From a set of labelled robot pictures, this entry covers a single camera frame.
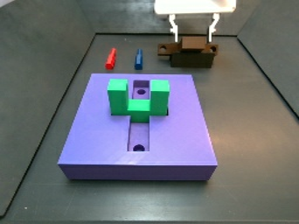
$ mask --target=gray wall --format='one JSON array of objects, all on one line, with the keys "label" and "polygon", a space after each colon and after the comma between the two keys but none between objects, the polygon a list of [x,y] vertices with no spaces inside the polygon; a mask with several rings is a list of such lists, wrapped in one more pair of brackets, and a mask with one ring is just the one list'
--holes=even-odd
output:
[{"label": "gray wall", "polygon": [[2,216],[95,32],[77,1],[18,0],[0,8],[0,33]]},{"label": "gray wall", "polygon": [[238,38],[299,116],[298,9],[298,0],[265,0]]},{"label": "gray wall", "polygon": [[10,4],[14,0],[0,0],[0,7]]},{"label": "gray wall", "polygon": [[[238,35],[262,0],[238,0],[233,14],[222,14],[219,35]],[[170,22],[154,13],[155,0],[78,0],[98,33],[170,33]],[[179,33],[206,34],[211,17],[178,18]]]}]

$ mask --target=brown block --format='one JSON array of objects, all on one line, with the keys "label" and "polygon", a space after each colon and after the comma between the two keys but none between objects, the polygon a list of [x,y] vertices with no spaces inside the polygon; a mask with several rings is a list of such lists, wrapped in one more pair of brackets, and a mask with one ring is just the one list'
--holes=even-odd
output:
[{"label": "brown block", "polygon": [[215,55],[218,55],[219,54],[219,45],[207,44],[202,53],[215,53]]},{"label": "brown block", "polygon": [[158,55],[159,56],[169,56],[177,52],[179,52],[179,44],[178,43],[158,45]]},{"label": "brown block", "polygon": [[206,48],[205,37],[182,37],[179,48],[182,52],[201,52]]},{"label": "brown block", "polygon": [[171,55],[171,67],[211,68],[214,52],[175,52]]}]

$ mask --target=purple platform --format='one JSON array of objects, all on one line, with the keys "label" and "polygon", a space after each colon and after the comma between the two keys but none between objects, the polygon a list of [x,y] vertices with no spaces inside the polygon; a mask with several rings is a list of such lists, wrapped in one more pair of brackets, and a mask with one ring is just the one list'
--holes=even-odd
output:
[{"label": "purple platform", "polygon": [[[110,79],[169,80],[169,116],[150,118],[150,151],[129,151],[130,116],[111,116]],[[69,179],[209,180],[218,167],[193,76],[94,73],[59,166]]]}]

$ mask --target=hole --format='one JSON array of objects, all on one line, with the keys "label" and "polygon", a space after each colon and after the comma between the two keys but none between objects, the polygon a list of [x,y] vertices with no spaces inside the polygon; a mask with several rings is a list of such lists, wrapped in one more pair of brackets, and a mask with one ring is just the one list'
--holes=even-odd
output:
[{"label": "hole", "polygon": [[167,50],[166,46],[165,46],[165,45],[162,45],[162,46],[161,46],[159,51],[161,51],[162,53],[165,53],[165,52],[166,52],[166,50]]},{"label": "hole", "polygon": [[134,148],[134,151],[146,151],[146,147],[142,144],[138,144]]},{"label": "hole", "polygon": [[215,52],[218,51],[217,46],[213,46],[213,47],[210,48],[210,51],[211,51],[213,53],[215,53]]},{"label": "hole", "polygon": [[137,92],[143,95],[146,93],[146,91],[143,89],[138,89]]}]

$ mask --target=red peg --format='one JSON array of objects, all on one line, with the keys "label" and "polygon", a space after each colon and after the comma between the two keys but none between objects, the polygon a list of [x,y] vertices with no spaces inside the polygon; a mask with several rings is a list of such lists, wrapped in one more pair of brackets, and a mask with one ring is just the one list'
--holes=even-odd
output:
[{"label": "red peg", "polygon": [[115,64],[117,64],[117,56],[118,56],[118,49],[113,48],[110,55],[107,56],[107,64],[106,64],[106,68],[109,70],[114,69]]}]

